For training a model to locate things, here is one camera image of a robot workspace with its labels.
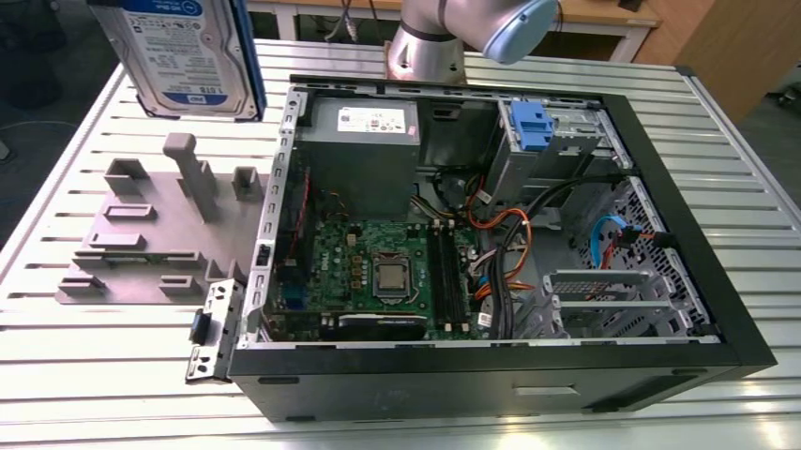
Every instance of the expansion slot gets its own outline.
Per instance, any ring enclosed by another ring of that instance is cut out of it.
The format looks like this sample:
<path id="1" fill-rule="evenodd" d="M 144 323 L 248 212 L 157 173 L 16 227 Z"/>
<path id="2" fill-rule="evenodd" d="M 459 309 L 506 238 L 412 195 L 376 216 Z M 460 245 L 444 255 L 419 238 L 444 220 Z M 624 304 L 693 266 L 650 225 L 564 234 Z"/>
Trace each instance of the expansion slot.
<path id="1" fill-rule="evenodd" d="M 468 331 L 464 294 L 459 275 L 459 254 L 452 228 L 434 224 L 428 228 L 428 270 L 436 327 L 450 331 L 458 324 Z"/>

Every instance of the metal table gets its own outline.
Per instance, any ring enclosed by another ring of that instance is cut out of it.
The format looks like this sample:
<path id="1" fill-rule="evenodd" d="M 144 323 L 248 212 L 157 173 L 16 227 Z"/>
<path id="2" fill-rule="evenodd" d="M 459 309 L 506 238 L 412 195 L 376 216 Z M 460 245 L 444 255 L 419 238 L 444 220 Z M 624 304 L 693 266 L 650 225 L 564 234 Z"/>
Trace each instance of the metal table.
<path id="1" fill-rule="evenodd" d="M 197 136 L 217 173 L 268 171 L 292 72 L 380 77 L 380 48 L 259 41 L 261 124 L 145 118 L 117 69 L 0 254 L 0 443 L 102 448 L 787 448 L 801 443 L 801 216 L 695 79 L 670 67 L 467 57 L 470 82 L 624 94 L 663 157 L 778 366 L 635 413 L 271 424 L 233 385 L 184 385 L 192 307 L 62 307 L 53 300 L 106 192 L 102 171 L 148 171 L 171 131 Z"/>

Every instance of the sticker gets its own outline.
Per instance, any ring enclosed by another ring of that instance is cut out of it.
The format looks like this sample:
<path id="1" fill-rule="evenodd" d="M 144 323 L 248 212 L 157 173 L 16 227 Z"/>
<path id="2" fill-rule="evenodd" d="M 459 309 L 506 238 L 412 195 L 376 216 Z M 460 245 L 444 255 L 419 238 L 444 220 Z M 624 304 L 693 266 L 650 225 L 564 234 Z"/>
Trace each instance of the sticker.
<path id="1" fill-rule="evenodd" d="M 156 90 L 177 103 L 219 105 L 223 90 L 216 53 L 204 39 L 203 8 L 193 0 L 130 1 L 125 19 Z"/>
<path id="2" fill-rule="evenodd" d="M 384 108 L 341 108 L 336 131 L 356 133 L 405 133 L 403 110 Z"/>
<path id="3" fill-rule="evenodd" d="M 626 20 L 626 23 L 628 25 L 646 25 L 646 26 L 655 26 L 655 22 L 654 21 L 642 21 L 639 19 L 628 19 Z"/>
<path id="4" fill-rule="evenodd" d="M 484 204 L 490 204 L 491 195 L 484 191 L 484 189 L 478 189 L 475 192 L 475 197 L 478 197 L 478 200 L 480 200 Z"/>
<path id="5" fill-rule="evenodd" d="M 478 313 L 478 326 L 483 326 L 486 328 L 491 327 L 491 315 L 486 312 Z"/>

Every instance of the side panel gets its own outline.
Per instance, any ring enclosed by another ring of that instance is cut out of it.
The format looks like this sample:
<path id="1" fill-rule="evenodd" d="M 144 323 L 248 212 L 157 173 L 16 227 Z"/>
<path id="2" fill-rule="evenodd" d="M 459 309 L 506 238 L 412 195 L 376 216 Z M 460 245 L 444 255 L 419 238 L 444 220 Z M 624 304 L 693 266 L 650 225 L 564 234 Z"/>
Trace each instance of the side panel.
<path id="1" fill-rule="evenodd" d="M 713 372 L 664 368 L 233 377 L 271 421 L 630 411 Z"/>

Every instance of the blue drive bay latch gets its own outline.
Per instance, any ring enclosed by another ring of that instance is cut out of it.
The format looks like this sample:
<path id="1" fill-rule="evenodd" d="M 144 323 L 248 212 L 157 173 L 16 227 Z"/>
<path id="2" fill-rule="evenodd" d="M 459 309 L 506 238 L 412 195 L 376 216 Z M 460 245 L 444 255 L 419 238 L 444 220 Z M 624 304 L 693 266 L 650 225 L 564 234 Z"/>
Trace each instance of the blue drive bay latch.
<path id="1" fill-rule="evenodd" d="M 552 138 L 552 119 L 538 101 L 511 103 L 511 125 L 524 152 L 542 152 Z"/>

